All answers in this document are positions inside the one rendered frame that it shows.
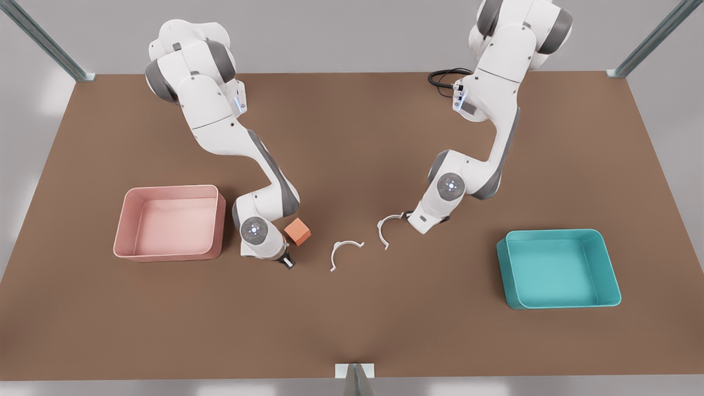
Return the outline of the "blue storage box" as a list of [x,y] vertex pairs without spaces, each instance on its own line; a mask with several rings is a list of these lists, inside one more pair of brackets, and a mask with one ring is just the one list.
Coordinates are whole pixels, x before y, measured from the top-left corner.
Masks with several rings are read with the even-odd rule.
[[514,230],[496,253],[512,309],[614,307],[623,299],[605,240],[594,229]]

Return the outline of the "orange cube block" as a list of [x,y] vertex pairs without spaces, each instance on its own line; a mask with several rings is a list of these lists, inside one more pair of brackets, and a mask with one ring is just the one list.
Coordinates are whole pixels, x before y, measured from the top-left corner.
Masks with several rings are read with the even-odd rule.
[[295,218],[284,228],[284,232],[289,240],[296,246],[301,246],[311,236],[309,226],[302,222],[301,218]]

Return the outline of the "pink storage box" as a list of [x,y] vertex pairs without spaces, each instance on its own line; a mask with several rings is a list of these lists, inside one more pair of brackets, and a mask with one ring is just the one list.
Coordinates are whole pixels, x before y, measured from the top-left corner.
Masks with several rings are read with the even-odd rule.
[[115,236],[116,257],[193,261],[221,254],[226,201],[214,185],[132,188]]

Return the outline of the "silver frame post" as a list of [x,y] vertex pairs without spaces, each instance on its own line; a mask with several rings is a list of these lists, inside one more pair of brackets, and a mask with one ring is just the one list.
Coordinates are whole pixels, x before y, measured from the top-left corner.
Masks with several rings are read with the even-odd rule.
[[343,396],[375,396],[369,381],[374,377],[373,363],[335,364],[335,378],[344,379]]
[[0,0],[0,10],[26,33],[76,82],[93,82],[95,73],[87,73],[58,43],[21,7],[16,0]]
[[691,13],[704,4],[704,0],[680,0],[668,15],[648,34],[646,38],[621,62],[618,67],[608,69],[608,78],[627,78],[671,33],[681,25]]

